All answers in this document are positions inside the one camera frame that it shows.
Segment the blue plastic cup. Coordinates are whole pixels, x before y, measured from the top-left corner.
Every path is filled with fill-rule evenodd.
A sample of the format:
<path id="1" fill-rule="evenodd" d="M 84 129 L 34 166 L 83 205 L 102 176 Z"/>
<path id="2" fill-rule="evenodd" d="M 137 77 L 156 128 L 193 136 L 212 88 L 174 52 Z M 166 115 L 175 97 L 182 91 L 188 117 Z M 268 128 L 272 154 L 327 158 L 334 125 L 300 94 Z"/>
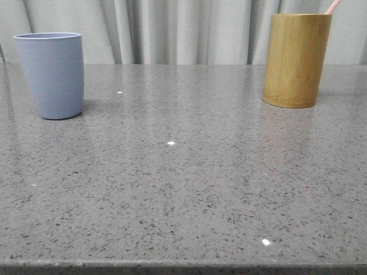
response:
<path id="1" fill-rule="evenodd" d="M 79 33 L 14 36 L 19 60 L 40 115 L 62 120 L 82 113 L 84 60 Z"/>

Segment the bamboo wooden cup holder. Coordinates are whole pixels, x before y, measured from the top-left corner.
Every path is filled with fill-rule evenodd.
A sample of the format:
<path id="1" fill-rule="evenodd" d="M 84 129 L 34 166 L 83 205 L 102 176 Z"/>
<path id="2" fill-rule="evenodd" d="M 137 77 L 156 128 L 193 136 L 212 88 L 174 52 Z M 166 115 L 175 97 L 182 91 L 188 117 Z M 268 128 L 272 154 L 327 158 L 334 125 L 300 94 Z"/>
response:
<path id="1" fill-rule="evenodd" d="M 262 99 L 283 108 L 315 105 L 332 16 L 274 14 Z"/>

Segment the pink chopstick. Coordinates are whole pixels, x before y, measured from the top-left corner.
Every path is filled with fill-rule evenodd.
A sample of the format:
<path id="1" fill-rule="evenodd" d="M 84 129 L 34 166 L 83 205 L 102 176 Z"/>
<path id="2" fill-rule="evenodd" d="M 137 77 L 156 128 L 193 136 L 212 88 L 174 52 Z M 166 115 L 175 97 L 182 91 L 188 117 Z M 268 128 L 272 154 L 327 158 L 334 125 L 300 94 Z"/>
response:
<path id="1" fill-rule="evenodd" d="M 334 11 L 334 9 L 339 5 L 340 2 L 341 0 L 333 0 L 329 8 L 326 10 L 325 15 L 331 14 Z"/>

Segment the grey pleated curtain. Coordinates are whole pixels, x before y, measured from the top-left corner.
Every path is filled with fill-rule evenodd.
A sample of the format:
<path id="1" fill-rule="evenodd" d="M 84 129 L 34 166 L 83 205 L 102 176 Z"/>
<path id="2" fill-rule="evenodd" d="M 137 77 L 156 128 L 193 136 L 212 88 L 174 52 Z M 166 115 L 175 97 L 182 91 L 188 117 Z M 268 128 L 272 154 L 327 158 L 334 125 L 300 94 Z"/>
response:
<path id="1" fill-rule="evenodd" d="M 264 64 L 271 16 L 330 1 L 2 1 L 1 61 L 14 36 L 74 32 L 88 64 Z"/>

